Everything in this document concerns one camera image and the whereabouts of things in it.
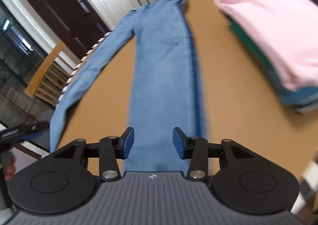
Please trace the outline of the person's left hand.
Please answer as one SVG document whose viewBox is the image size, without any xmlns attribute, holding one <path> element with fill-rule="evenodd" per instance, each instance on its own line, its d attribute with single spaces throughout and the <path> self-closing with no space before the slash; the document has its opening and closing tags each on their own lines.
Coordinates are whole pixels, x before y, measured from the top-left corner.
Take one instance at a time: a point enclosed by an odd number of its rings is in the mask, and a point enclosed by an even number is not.
<svg viewBox="0 0 318 225">
<path fill-rule="evenodd" d="M 1 153 L 1 165 L 5 181 L 9 181 L 16 172 L 16 158 L 10 151 Z"/>
</svg>

